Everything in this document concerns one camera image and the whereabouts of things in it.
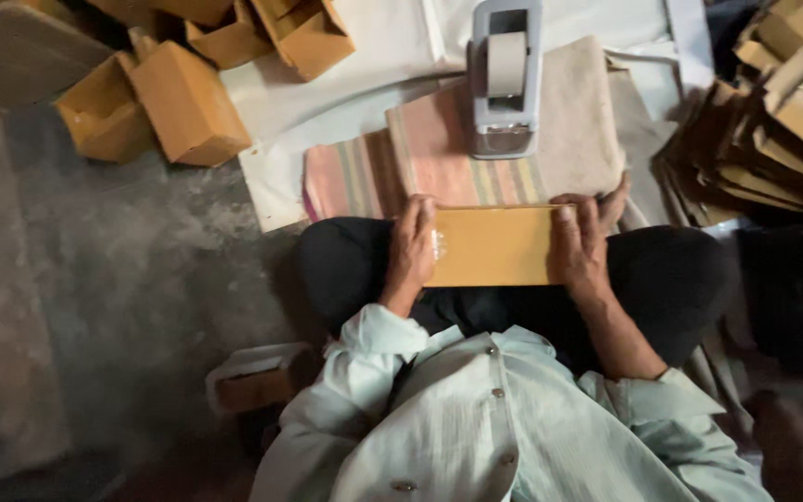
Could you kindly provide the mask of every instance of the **concrete floor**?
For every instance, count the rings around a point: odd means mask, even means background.
[[[36,298],[16,301],[38,301],[50,350],[40,371],[55,382],[42,393],[62,406],[69,451],[157,459],[217,429],[204,376],[231,351],[323,341],[296,276],[304,225],[263,235],[237,160],[88,161],[50,106],[13,111],[2,126],[0,182],[15,200],[0,237],[24,247],[6,265],[28,271]]]

